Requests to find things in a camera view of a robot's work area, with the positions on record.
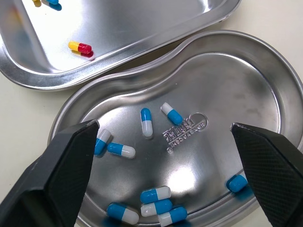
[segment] blue capsule half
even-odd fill
[[[231,179],[229,179],[226,183],[226,187],[231,192],[239,192],[241,191],[246,185],[248,185],[247,180],[242,175],[235,175]]]
[[[184,207],[178,207],[170,212],[160,214],[158,220],[161,227],[168,226],[170,224],[185,220],[187,218],[187,211]]]

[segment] pill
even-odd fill
[[[94,155],[100,155],[104,147],[106,146],[106,143],[111,136],[109,130],[104,129],[102,132],[98,135],[95,145],[95,153]]]
[[[153,188],[143,191],[140,195],[140,200],[143,203],[152,203],[155,201],[167,199],[171,196],[171,191],[168,186]]]
[[[231,179],[226,182],[226,187],[231,192],[239,192],[241,191],[246,185],[248,185],[247,180],[242,175],[235,175]]]
[[[163,214],[170,211],[172,203],[170,200],[160,200],[141,206],[141,214],[143,217],[148,217],[156,214]]]
[[[79,51],[81,53],[88,54],[91,52],[91,46],[87,44],[82,44],[75,41],[70,41],[68,47],[73,51]]]
[[[168,103],[164,103],[161,106],[161,110],[167,115],[167,117],[176,125],[180,125],[183,118],[176,110],[174,110]]]
[[[152,115],[149,109],[141,110],[142,131],[145,137],[152,136]]]
[[[136,212],[117,203],[111,203],[107,207],[107,215],[131,225],[135,225],[139,221],[139,215]]]
[[[118,144],[118,143],[110,143],[107,146],[107,150],[110,153],[116,154],[116,155],[121,155],[123,157],[127,158],[134,158],[136,151],[134,148]]]
[[[57,5],[59,3],[59,0],[46,0],[48,1],[49,3],[52,3],[54,5]]]
[[[158,220],[161,227],[168,226],[172,223],[185,220],[187,217],[187,211],[184,207],[178,207],[170,212],[158,215]]]

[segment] white capsule half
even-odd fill
[[[161,106],[161,110],[163,111],[163,113],[165,113],[165,115],[168,115],[169,112],[173,110],[173,108],[168,103],[164,103]]]
[[[104,129],[101,131],[101,133],[98,135],[98,138],[104,142],[107,142],[109,137],[111,136],[111,133],[109,130]]]
[[[124,145],[122,148],[121,155],[127,158],[134,158],[136,155],[136,151],[134,148]]]
[[[141,110],[142,132],[145,137],[152,136],[152,115],[149,109]]]

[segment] stainless steel tray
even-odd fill
[[[32,89],[75,86],[227,18],[240,1],[60,0],[59,11],[45,0],[3,1],[0,70]],[[71,40],[90,44],[94,55],[72,53]]]
[[[172,128],[160,111],[164,102],[187,118],[187,132]],[[152,113],[152,140],[141,132],[143,107]],[[140,192],[161,185],[171,187],[173,203],[188,210],[181,225],[229,226],[258,206],[249,188],[234,195],[225,187],[242,171],[231,123],[279,132],[302,149],[303,87],[289,63],[263,41],[233,31],[206,32],[151,63],[84,86],[62,107],[50,140],[89,119],[110,130],[113,142],[135,147],[137,156],[94,158],[81,226],[113,226],[105,216],[109,203],[140,210]],[[157,223],[156,217],[140,218],[139,225]]]

